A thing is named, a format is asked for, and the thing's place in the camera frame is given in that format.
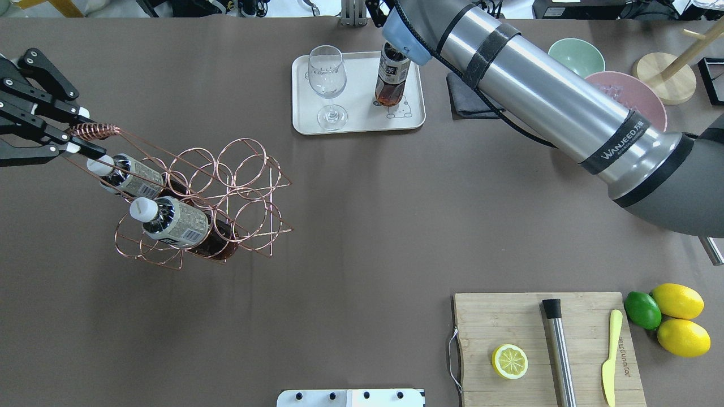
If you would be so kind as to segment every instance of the bottle cap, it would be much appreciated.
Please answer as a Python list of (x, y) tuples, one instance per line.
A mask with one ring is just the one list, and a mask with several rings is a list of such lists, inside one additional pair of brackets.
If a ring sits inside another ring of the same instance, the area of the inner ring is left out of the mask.
[(131, 202), (129, 213), (133, 219), (143, 223), (150, 222), (159, 214), (159, 205), (148, 198), (136, 198)]
[(110, 167), (109, 165), (114, 165), (113, 158), (110, 156), (102, 156), (98, 159), (98, 161), (94, 159), (88, 159), (88, 161), (85, 163), (85, 167), (88, 168), (88, 171), (92, 172), (95, 175), (98, 175), (99, 177), (105, 177), (106, 175), (113, 172), (113, 167)]

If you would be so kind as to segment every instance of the wanjeed logo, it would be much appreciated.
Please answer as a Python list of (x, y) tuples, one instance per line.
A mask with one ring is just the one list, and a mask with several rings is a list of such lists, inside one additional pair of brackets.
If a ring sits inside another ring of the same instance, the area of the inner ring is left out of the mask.
[(619, 154), (622, 154), (628, 150), (628, 147), (630, 146), (633, 141), (636, 141), (641, 137), (641, 133), (639, 132), (641, 128), (644, 126), (644, 122), (638, 121), (636, 125), (626, 133), (626, 136), (621, 139), (615, 146), (612, 148), (609, 148), (606, 151), (603, 151), (603, 155), (601, 155), (601, 158), (604, 160), (611, 159), (611, 157), (617, 156)]

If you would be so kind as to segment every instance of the yellow lemon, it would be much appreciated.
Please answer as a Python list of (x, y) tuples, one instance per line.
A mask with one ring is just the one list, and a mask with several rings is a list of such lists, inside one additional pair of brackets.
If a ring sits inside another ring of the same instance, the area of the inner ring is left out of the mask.
[(705, 354), (712, 345), (707, 330), (686, 319), (669, 319), (659, 325), (661, 346), (677, 356), (693, 358)]
[(520, 379), (528, 371), (528, 357), (523, 349), (506, 343), (493, 351), (493, 369), (506, 379)]
[(674, 318), (693, 319), (704, 309), (704, 300), (696, 291), (685, 285), (667, 282), (651, 290), (661, 314)]

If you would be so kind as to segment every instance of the plastic bottle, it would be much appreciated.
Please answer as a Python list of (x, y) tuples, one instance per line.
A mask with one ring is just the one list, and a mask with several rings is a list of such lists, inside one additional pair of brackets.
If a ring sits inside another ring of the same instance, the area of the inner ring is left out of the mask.
[(379, 58), (377, 85), (374, 87), (374, 97), (382, 106), (394, 106), (400, 103), (409, 70), (410, 59), (392, 44), (385, 42)]
[(189, 206), (176, 198), (164, 196), (151, 200), (136, 198), (130, 207), (133, 219), (143, 222), (146, 234), (175, 248), (187, 248), (199, 256), (214, 260), (225, 260), (234, 254), (237, 243), (232, 228), (219, 220), (216, 228), (211, 227), (211, 217), (201, 210)]
[(97, 161), (88, 159), (85, 166), (88, 168), (88, 171), (98, 175), (103, 181), (111, 185), (108, 186), (101, 182), (101, 187), (111, 193), (118, 194), (120, 190), (133, 198), (144, 197), (154, 199), (159, 196), (182, 198), (176, 191), (187, 190), (187, 188), (175, 180), (171, 180), (173, 189), (162, 187), (162, 185), (166, 185), (166, 183), (161, 173), (128, 154), (116, 154), (113, 157), (102, 156)]

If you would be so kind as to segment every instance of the wooden stand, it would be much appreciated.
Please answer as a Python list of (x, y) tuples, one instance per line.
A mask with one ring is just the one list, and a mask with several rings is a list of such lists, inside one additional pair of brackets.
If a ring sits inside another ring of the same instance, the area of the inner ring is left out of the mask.
[(64, 17), (84, 17), (83, 13), (71, 0), (20, 0), (17, 2), (17, 6), (21, 9), (28, 9), (46, 1), (52, 4)]
[(696, 89), (696, 77), (688, 63), (722, 33), (724, 19), (697, 36), (697, 41), (678, 57), (664, 52), (644, 55), (634, 64), (633, 76), (650, 86), (664, 104), (682, 104)]

